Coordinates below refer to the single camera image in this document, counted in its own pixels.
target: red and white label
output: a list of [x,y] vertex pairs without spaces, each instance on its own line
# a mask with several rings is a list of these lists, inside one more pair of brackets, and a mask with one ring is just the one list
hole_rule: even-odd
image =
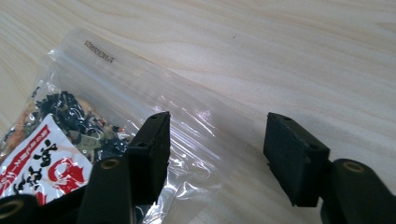
[[86,185],[91,169],[47,115],[1,165],[0,197],[33,194],[42,205]]

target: plastic bag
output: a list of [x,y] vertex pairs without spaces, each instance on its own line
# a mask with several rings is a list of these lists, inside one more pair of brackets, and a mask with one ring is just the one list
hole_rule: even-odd
[[[88,119],[94,119],[94,124],[105,120],[105,124],[111,125],[109,129],[117,127],[115,132],[110,132],[109,139],[121,141],[133,138],[147,117],[170,111],[172,146],[168,176],[159,201],[150,207],[144,223],[161,223],[175,203],[183,203],[196,211],[184,218],[196,216],[205,206],[205,198],[216,193],[232,171],[229,164],[233,164],[237,156],[228,149],[243,151],[259,146],[262,141],[254,132],[251,120],[230,110],[212,92],[82,29],[72,31],[42,60],[39,74],[42,78],[22,113],[23,119],[1,140],[1,161],[14,159],[13,148],[7,140],[18,125],[29,126],[29,132],[34,132],[30,125],[33,127],[37,118],[32,114],[50,97],[59,99],[72,94],[89,108],[82,110],[86,113],[85,119],[91,113]],[[56,111],[48,113],[58,126],[62,124],[57,115],[63,111],[64,105],[58,105]],[[35,125],[42,123],[44,115],[38,118]],[[84,153],[78,144],[74,146],[91,162],[106,156],[106,153],[96,153],[98,150],[93,154]],[[6,161],[2,164],[2,174],[7,168]]]

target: wooden table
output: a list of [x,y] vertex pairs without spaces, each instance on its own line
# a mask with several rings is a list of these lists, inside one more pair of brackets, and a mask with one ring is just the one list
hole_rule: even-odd
[[[296,119],[331,160],[366,163],[396,192],[394,1],[2,1],[0,133],[74,27],[234,99],[262,136],[268,112]],[[260,147],[246,153],[216,198],[175,204],[165,223],[319,223],[317,208],[290,206]]]

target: wood grain surface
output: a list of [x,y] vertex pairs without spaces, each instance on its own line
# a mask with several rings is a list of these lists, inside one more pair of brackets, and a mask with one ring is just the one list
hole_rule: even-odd
[[[268,112],[294,118],[332,160],[361,161],[396,192],[395,1],[1,1],[0,134],[74,27],[234,99],[262,136]],[[262,148],[247,151],[215,199],[174,204],[165,223],[319,223],[266,163]]]

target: snack package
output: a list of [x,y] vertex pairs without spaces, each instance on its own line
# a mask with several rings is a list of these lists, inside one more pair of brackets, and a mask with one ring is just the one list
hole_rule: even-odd
[[0,140],[1,197],[28,193],[45,204],[86,185],[94,163],[122,155],[147,117],[169,111],[168,175],[143,223],[161,223],[184,202],[196,211],[184,218],[193,218],[227,180],[235,151],[262,144],[253,121],[213,92],[83,29],[38,72],[27,106]]

